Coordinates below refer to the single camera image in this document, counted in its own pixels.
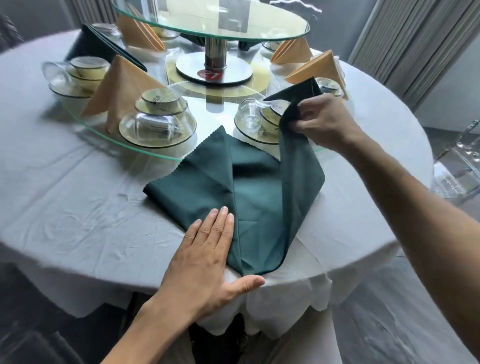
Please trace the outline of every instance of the orange folded napkin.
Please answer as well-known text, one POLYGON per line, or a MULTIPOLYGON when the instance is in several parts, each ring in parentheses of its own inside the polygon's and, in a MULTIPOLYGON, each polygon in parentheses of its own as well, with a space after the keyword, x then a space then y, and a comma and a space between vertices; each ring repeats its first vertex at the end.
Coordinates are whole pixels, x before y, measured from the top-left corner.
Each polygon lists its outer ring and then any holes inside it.
POLYGON ((285 81, 291 84, 298 84, 310 77, 324 77, 337 82, 344 92, 343 98, 348 100, 347 90, 345 89, 345 80, 337 68, 333 52, 331 50, 313 58, 305 63, 303 66, 293 71, 285 81))
POLYGON ((116 22, 122 33, 123 42, 127 46, 163 52, 165 45, 151 27, 124 14, 120 14, 116 22))
POLYGON ((81 116, 88 117, 108 111, 107 132, 115 132, 120 120, 135 110, 135 101, 143 92, 153 88, 165 86, 125 58, 116 56, 81 116))
POLYGON ((312 58, 312 51, 303 36, 283 42, 273 54, 271 62, 275 64, 304 63, 310 58, 312 58))

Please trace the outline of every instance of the curtain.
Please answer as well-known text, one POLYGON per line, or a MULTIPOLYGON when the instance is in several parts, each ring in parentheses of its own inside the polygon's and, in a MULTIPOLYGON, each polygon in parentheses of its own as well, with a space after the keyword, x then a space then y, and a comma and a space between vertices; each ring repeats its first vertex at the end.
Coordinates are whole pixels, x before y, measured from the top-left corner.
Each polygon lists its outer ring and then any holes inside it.
POLYGON ((70 0, 70 2, 82 24, 112 24, 117 19, 117 12, 110 0, 70 0))
POLYGON ((378 0, 348 62, 415 110, 479 25, 480 0, 378 0))

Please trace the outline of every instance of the glass top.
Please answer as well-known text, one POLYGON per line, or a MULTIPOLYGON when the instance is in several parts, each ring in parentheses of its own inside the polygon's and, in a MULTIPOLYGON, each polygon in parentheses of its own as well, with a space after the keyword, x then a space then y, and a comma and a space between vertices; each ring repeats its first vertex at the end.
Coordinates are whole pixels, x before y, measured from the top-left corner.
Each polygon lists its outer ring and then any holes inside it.
POLYGON ((250 0, 112 0, 117 10, 150 25, 231 40, 266 41, 310 31, 300 16, 250 0))

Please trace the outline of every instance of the floor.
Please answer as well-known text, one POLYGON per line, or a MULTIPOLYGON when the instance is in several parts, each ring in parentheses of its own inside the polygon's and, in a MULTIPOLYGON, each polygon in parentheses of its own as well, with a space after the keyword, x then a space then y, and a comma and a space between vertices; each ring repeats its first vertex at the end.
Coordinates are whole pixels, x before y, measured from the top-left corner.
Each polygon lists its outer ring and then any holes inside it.
MULTIPOLYGON (((426 129, 434 155, 456 133, 426 129)), ((470 201, 472 211, 480 201, 470 201)), ((124 310, 103 305, 76 319, 43 297, 12 265, 0 265, 0 364, 97 364, 118 339, 124 310)), ((344 364, 476 363, 399 253, 339 306, 344 364)))

